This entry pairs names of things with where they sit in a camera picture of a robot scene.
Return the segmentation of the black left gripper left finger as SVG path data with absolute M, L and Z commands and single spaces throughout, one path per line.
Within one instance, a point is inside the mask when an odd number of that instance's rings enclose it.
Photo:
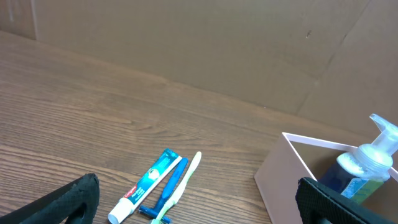
M 1 217 L 1 223 L 92 224 L 100 203 L 98 176 L 89 173 Z

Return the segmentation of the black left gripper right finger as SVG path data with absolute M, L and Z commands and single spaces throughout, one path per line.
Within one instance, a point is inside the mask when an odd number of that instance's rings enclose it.
M 295 196 L 303 224 L 393 224 L 316 180 L 298 181 Z

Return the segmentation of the white cardboard box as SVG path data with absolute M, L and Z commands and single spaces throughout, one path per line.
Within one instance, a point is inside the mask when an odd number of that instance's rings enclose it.
M 318 182 L 339 155 L 356 148 L 282 133 L 254 176 L 272 223 L 302 223 L 295 200 L 298 181 L 309 177 Z M 390 179 L 359 205 L 393 222 L 397 218 L 397 162 L 394 154 L 392 158 Z

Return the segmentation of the clear pump soap bottle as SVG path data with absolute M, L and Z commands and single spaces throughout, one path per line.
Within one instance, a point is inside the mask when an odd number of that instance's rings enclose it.
M 389 169 L 397 151 L 397 126 L 377 114 L 370 118 L 380 135 L 369 144 L 362 144 L 352 152 L 336 158 L 319 183 L 342 196 L 361 204 L 390 179 Z

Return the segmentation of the green white toothbrush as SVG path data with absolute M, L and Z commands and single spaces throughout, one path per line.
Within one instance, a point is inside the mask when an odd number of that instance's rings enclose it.
M 175 189 L 174 193 L 170 196 L 170 198 L 165 202 L 164 206 L 160 210 L 159 214 L 156 216 L 155 219 L 152 219 L 149 224 L 161 224 L 162 218 L 164 215 L 170 210 L 174 205 L 178 203 L 180 198 L 182 197 L 185 188 L 189 179 L 191 178 L 192 174 L 195 172 L 196 168 L 198 167 L 201 161 L 201 152 L 198 151 L 195 156 L 193 157 L 183 179 L 179 183 L 178 187 Z

